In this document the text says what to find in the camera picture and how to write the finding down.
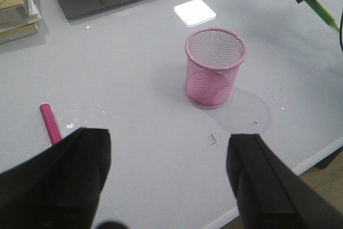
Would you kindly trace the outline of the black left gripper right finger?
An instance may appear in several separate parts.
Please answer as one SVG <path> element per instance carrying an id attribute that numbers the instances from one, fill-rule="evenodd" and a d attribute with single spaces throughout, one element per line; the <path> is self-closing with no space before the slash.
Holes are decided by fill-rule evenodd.
<path id="1" fill-rule="evenodd" d="M 232 134 L 226 170 L 245 228 L 342 228 L 342 214 L 295 175 L 259 134 Z"/>

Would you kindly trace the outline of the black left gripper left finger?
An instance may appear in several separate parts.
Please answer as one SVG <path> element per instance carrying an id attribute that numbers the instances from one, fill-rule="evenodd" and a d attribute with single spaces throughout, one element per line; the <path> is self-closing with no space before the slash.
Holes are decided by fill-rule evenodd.
<path id="1" fill-rule="evenodd" d="M 1 228 L 91 228 L 110 164 L 109 131 L 80 128 L 1 173 Z"/>

